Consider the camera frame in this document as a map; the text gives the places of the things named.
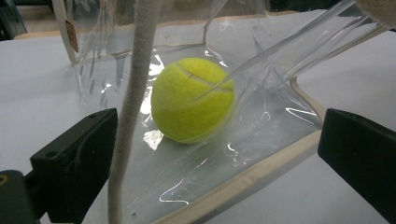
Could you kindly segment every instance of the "white rope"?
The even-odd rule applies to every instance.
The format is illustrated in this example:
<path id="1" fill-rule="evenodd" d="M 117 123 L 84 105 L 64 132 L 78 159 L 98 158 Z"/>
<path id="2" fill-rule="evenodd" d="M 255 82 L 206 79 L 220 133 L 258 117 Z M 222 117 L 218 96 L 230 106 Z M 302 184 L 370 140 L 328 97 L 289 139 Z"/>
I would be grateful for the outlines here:
<path id="1" fill-rule="evenodd" d="M 134 126 L 145 94 L 149 63 L 162 1 L 138 0 L 135 8 L 131 75 L 125 92 L 108 179 L 108 223 L 120 224 L 121 186 L 131 155 Z"/>

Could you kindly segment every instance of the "plastic bag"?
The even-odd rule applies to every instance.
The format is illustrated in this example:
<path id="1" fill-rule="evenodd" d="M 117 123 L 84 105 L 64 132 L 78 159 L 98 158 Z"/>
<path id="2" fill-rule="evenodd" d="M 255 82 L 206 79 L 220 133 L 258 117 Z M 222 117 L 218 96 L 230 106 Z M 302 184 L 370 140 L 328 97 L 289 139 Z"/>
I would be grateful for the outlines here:
<path id="1" fill-rule="evenodd" d="M 318 9 L 304 1 L 284 3 L 163 1 L 122 193 L 125 223 L 151 223 L 175 212 L 320 130 L 316 111 L 288 80 L 383 29 L 352 1 L 323 1 Z M 127 6 L 133 5 L 132 0 L 65 1 L 77 38 L 73 57 L 86 114 L 120 108 L 130 78 L 134 15 Z M 158 130 L 150 95 L 166 65 L 191 57 L 226 71 L 224 82 L 233 80 L 235 102 L 233 113 L 206 140 L 183 145 Z M 102 210 L 106 204 L 96 203 Z"/>

